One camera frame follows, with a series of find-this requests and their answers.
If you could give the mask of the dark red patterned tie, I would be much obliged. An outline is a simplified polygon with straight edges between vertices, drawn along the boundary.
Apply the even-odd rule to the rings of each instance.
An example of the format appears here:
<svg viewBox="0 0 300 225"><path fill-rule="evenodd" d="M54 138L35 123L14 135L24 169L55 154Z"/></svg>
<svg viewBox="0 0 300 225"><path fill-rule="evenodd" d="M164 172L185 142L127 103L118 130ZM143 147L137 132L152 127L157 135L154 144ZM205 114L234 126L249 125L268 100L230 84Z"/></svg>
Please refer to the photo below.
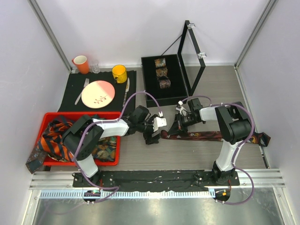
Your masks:
<svg viewBox="0 0 300 225"><path fill-rule="evenodd" d="M168 140L186 140L186 141L216 141L220 142L222 140L222 135L220 131L202 131L202 132L187 132L181 134L169 135L167 131L161 131L161 138ZM267 147L271 137L266 133L254 132L248 143L258 144L261 147Z"/></svg>

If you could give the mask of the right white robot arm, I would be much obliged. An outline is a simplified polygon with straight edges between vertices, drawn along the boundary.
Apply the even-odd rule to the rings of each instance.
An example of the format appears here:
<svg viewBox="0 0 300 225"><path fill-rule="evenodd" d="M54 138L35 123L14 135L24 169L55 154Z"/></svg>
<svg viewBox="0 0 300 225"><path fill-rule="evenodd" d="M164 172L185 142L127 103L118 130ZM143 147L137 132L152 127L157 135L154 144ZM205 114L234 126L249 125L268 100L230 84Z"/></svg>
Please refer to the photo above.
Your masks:
<svg viewBox="0 0 300 225"><path fill-rule="evenodd" d="M203 107L198 98L187 101L187 111L179 102L174 122L168 131L162 131L164 139L216 140L223 142L220 154L214 161L210 180L214 184L226 184L235 172L235 160L248 138L253 134L253 120L241 102ZM191 133L188 127L197 123L217 121L218 132Z"/></svg>

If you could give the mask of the rolled tie bottom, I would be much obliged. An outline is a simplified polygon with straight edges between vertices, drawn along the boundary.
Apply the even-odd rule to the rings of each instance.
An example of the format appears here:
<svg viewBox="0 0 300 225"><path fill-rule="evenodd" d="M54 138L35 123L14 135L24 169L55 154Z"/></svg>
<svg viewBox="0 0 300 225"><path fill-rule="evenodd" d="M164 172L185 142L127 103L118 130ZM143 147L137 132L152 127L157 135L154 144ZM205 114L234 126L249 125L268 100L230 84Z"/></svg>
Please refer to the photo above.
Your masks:
<svg viewBox="0 0 300 225"><path fill-rule="evenodd" d="M160 79L158 81L160 89L167 89L171 86L171 81L169 79Z"/></svg>

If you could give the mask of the rolled tie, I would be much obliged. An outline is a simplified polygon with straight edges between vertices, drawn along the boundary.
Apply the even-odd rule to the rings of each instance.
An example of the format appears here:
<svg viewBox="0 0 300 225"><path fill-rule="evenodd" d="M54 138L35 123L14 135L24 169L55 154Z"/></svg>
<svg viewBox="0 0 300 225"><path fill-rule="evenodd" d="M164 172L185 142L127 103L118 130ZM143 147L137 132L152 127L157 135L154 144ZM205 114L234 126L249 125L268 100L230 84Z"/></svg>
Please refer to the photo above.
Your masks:
<svg viewBox="0 0 300 225"><path fill-rule="evenodd" d="M155 59L154 63L155 63L155 68L156 69L166 67L166 60L165 60L165 58Z"/></svg>
<svg viewBox="0 0 300 225"><path fill-rule="evenodd" d="M157 79L163 79L163 78L166 78L168 79L168 69L167 67L161 67L161 68L157 68L156 69L156 76L157 76Z"/></svg>
<svg viewBox="0 0 300 225"><path fill-rule="evenodd" d="M160 89L167 89L171 86L171 81L169 79L160 79L158 81Z"/></svg>

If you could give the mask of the teal floral tie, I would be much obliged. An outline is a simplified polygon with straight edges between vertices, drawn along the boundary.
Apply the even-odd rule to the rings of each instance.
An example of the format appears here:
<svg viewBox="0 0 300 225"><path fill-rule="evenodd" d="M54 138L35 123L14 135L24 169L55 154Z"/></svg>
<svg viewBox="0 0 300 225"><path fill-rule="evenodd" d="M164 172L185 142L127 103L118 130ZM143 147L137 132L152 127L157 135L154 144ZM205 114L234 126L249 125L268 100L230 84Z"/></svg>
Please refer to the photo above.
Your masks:
<svg viewBox="0 0 300 225"><path fill-rule="evenodd" d="M114 162L116 158L117 137L105 137L98 140L92 156L101 162Z"/></svg>

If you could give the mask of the black tie box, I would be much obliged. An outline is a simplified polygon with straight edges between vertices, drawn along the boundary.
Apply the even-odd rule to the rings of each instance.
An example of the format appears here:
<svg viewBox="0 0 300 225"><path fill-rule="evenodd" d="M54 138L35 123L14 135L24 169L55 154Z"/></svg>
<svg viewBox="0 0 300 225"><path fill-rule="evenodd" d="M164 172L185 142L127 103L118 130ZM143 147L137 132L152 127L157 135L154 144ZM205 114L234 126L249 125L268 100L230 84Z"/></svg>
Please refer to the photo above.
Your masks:
<svg viewBox="0 0 300 225"><path fill-rule="evenodd" d="M171 81L170 88L160 89L156 76L155 59L165 58L168 69L168 79ZM183 75L176 54L164 56L142 57L142 73L144 78L145 91L151 94L160 106L176 105L178 101L188 96Z"/></svg>

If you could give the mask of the rolled tie middle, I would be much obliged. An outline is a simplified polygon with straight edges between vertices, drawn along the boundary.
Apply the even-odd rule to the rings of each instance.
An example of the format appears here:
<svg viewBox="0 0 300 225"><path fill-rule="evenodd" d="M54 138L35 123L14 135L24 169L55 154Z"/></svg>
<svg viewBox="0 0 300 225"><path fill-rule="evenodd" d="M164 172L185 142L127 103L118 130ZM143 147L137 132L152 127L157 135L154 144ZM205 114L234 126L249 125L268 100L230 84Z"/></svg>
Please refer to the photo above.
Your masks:
<svg viewBox="0 0 300 225"><path fill-rule="evenodd" d="M168 79L168 69L167 67L161 67L161 68L157 68L156 69L156 76L157 76L157 79L163 79L163 78L166 78Z"/></svg>

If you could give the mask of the rolled tie top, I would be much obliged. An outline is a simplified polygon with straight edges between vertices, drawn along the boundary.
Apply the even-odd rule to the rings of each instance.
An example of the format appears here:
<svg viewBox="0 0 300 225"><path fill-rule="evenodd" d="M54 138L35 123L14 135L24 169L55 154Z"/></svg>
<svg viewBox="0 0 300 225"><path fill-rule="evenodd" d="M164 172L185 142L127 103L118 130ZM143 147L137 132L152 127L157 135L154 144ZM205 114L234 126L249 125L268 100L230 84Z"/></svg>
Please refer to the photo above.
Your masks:
<svg viewBox="0 0 300 225"><path fill-rule="evenodd" d="M165 58L155 59L154 63L155 63L155 68L156 69L166 67L166 60L165 60Z"/></svg>

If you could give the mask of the pink cream plate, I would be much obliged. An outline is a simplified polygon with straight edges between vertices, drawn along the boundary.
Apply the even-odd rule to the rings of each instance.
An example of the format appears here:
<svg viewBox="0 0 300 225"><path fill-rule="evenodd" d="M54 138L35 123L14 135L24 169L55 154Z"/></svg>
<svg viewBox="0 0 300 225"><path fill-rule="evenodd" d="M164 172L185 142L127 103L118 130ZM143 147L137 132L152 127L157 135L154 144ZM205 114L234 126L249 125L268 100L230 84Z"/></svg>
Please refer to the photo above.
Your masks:
<svg viewBox="0 0 300 225"><path fill-rule="evenodd" d="M88 84L81 96L85 106L92 109L108 106L115 97L114 86L106 81L94 81Z"/></svg>

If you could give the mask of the black box lid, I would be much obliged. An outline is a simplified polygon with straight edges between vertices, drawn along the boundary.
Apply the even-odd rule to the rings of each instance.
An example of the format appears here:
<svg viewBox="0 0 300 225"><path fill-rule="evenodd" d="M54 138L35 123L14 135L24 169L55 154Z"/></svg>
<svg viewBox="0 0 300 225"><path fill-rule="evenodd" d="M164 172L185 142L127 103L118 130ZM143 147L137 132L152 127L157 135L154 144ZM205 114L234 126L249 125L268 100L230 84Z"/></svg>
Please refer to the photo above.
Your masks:
<svg viewBox="0 0 300 225"><path fill-rule="evenodd" d="M200 50L194 33L195 24L189 20L184 22L180 37L177 56L181 72L187 89L187 94L192 96L206 68L204 58L207 54Z"/></svg>

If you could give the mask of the yellow mug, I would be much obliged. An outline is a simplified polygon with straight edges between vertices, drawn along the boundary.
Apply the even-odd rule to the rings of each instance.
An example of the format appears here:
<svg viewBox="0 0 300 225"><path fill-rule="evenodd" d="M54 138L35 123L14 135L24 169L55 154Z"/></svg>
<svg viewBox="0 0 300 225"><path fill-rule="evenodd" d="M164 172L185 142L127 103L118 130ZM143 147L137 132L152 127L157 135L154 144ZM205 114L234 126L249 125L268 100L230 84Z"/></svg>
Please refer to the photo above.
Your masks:
<svg viewBox="0 0 300 225"><path fill-rule="evenodd" d="M112 68L112 75L116 83L125 83L128 79L127 69L124 65L116 65Z"/></svg>

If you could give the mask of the red plastic bin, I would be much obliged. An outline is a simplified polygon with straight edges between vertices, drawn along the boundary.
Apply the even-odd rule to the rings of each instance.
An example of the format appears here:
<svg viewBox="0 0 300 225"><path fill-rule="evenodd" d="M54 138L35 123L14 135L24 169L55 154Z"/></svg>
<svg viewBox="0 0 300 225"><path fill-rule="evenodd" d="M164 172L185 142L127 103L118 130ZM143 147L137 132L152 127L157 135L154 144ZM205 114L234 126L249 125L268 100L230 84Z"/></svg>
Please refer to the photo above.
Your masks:
<svg viewBox="0 0 300 225"><path fill-rule="evenodd" d="M93 115L98 115L100 118L105 118L105 119L116 119L120 116L120 112L48 112L44 115L39 133L37 135L36 143L40 139L42 133L46 129L47 125L49 122L54 120L56 117L62 115L70 120L77 120L79 119L82 115L88 115L88 116L93 116ZM120 144L121 144L121 137L117 137L117 144L116 144L116 155L115 155L115 161L114 162L101 162L98 159L95 159L95 163L98 166L116 166L119 163L119 158L120 158ZM59 162L56 161L50 157L46 157L45 161L43 163L45 166L75 166L73 162Z"/></svg>

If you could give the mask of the silver fork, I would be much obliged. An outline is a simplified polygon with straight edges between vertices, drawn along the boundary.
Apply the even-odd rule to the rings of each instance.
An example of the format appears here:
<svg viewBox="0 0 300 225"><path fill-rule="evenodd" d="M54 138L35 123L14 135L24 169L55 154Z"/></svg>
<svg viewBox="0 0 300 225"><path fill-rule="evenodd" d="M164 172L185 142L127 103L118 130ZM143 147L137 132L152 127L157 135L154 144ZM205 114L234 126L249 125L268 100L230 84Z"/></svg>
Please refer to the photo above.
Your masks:
<svg viewBox="0 0 300 225"><path fill-rule="evenodd" d="M78 97L77 97L77 99L75 101L75 105L78 104L78 102L79 102L79 100L80 100L80 98L82 96L82 92L83 92L84 88L89 84L89 82L90 82L89 78L86 78L85 82L84 82L84 85L83 85L83 89L82 89L82 91L80 92L80 94L78 95Z"/></svg>

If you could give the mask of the orange navy striped tie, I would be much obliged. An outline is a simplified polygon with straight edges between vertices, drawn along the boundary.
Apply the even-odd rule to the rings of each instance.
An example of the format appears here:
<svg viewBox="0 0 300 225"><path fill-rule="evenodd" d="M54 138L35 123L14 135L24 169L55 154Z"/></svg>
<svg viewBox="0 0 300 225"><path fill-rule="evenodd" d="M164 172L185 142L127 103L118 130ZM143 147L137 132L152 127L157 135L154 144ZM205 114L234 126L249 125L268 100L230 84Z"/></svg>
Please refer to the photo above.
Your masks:
<svg viewBox="0 0 300 225"><path fill-rule="evenodd" d="M37 149L46 152L56 161L71 162L73 154L63 144L62 136L73 123L73 120L64 116L58 116L50 121L37 142Z"/></svg>

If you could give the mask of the navy speckled tie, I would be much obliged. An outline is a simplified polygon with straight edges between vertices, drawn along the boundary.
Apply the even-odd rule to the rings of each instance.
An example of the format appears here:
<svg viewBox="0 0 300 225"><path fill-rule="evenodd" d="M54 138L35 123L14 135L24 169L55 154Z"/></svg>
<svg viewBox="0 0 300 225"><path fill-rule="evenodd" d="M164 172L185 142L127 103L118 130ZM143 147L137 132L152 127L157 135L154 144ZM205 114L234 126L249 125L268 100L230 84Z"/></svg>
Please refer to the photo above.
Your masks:
<svg viewBox="0 0 300 225"><path fill-rule="evenodd" d="M35 147L29 158L26 161L26 167L28 171L33 174L38 169L40 169L43 166L43 163L45 161L45 158L48 156L48 153L44 150L40 150L39 148Z"/></svg>

